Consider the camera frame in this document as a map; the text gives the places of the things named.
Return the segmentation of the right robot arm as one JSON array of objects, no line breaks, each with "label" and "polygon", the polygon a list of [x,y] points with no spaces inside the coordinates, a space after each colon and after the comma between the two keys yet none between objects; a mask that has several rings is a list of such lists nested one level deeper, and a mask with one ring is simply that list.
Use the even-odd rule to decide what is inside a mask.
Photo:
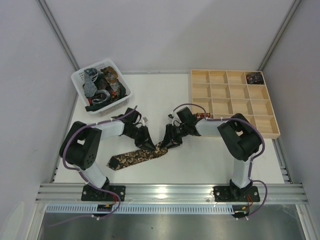
[{"label": "right robot arm", "polygon": [[261,155],[260,147],[265,148],[261,133],[243,114],[236,113],[230,118],[197,118],[193,114],[180,114],[178,124],[169,123],[160,148],[171,149],[183,143],[186,136],[221,137],[229,153],[234,158],[233,175],[229,181],[230,192],[238,197],[253,185],[250,180],[252,161]]}]

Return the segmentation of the brown floral tie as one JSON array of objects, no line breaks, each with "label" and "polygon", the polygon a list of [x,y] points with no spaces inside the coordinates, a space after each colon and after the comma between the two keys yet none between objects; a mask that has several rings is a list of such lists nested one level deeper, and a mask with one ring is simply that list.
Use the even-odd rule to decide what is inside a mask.
[{"label": "brown floral tie", "polygon": [[155,151],[139,149],[114,155],[110,158],[106,166],[111,170],[118,171],[140,163],[160,158],[168,153],[167,147],[160,148],[161,144],[162,142],[159,142],[155,145]]}]

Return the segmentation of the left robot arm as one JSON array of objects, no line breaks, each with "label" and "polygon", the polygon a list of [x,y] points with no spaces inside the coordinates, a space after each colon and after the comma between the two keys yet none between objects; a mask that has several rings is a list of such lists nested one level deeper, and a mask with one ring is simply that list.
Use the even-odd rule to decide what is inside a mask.
[{"label": "left robot arm", "polygon": [[129,107],[124,114],[110,120],[92,124],[74,122],[59,150],[63,166],[78,172],[85,183],[95,190],[110,194],[110,181],[100,170],[96,157],[102,140],[122,135],[133,139],[135,146],[141,150],[156,151],[141,113],[136,107]]}]

